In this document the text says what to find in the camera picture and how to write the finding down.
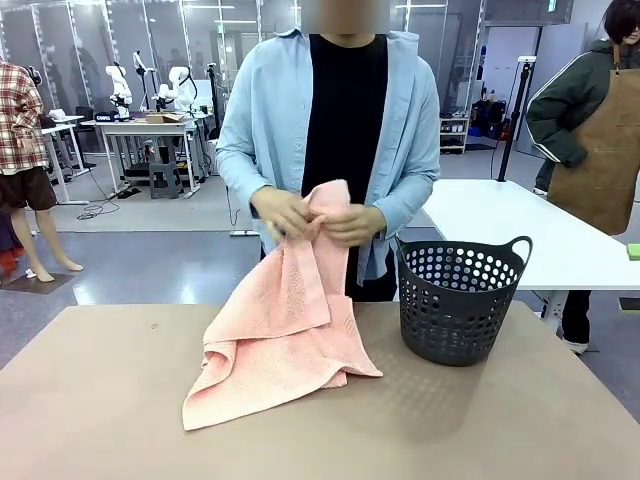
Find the person's left hand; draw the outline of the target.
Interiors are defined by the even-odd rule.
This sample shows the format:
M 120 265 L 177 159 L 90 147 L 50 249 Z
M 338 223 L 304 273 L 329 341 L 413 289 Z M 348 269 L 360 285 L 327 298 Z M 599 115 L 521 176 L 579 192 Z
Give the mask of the person's left hand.
M 322 230 L 332 241 L 345 248 L 360 247 L 386 229 L 382 212 L 374 206 L 350 204 L 345 211 L 326 215 Z

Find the person's right hand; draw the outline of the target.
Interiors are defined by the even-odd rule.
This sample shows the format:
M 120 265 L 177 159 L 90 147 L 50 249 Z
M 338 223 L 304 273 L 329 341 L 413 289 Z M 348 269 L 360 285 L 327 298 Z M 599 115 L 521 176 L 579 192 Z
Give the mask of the person's right hand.
M 315 215 L 299 195 L 265 186 L 251 196 L 250 203 L 276 243 L 315 237 Z

